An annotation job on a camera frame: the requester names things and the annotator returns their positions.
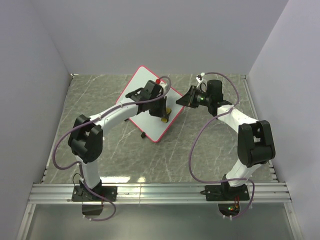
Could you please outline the yellow whiteboard eraser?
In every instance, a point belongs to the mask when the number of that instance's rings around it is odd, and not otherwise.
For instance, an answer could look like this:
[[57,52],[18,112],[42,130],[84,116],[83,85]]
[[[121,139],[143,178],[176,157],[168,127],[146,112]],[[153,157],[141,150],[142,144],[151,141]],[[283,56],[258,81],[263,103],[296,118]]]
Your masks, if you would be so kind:
[[168,123],[169,122],[169,118],[170,118],[170,114],[172,112],[172,109],[169,107],[165,108],[165,111],[162,113],[162,117],[161,117],[161,121],[163,123]]

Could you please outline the pink framed whiteboard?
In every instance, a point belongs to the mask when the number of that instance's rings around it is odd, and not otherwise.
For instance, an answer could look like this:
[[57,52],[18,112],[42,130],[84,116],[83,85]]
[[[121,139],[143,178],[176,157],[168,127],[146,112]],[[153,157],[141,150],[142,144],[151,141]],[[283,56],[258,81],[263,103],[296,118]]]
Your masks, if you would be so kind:
[[[133,74],[125,88],[122,90],[116,102],[118,103],[122,101],[126,94],[137,90],[138,88],[144,87],[149,80],[155,81],[158,78],[159,77],[156,74],[154,74],[144,65],[141,65]],[[163,122],[159,117],[150,115],[148,111],[142,112],[129,119],[137,128],[145,133],[147,138],[154,143],[157,143],[161,140],[184,108],[182,105],[176,104],[176,101],[182,97],[182,94],[173,87],[166,94],[166,97],[166,107],[171,109],[168,122]]]

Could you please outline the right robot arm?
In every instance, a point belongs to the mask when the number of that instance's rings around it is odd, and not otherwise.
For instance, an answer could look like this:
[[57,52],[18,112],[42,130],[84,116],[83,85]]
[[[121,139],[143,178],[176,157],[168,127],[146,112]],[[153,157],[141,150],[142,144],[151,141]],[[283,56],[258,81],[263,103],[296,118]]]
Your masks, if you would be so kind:
[[237,133],[238,160],[220,182],[220,193],[224,199],[232,200],[237,196],[238,188],[249,180],[253,172],[275,157],[270,123],[247,116],[225,100],[220,80],[209,80],[205,90],[192,85],[176,104],[193,109],[207,107],[213,121],[219,120]]

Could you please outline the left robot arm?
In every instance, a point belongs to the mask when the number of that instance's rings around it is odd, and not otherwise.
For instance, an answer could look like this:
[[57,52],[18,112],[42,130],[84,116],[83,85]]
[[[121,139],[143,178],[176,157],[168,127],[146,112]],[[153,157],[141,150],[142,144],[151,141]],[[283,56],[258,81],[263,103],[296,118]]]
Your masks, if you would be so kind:
[[73,126],[75,131],[70,134],[68,145],[80,162],[80,186],[89,201],[98,200],[104,192],[97,162],[103,151],[104,134],[121,121],[143,112],[149,112],[151,116],[167,123],[172,111],[166,105],[166,94],[170,88],[169,80],[149,80],[144,87],[127,93],[113,107],[91,117],[82,114],[76,119]]

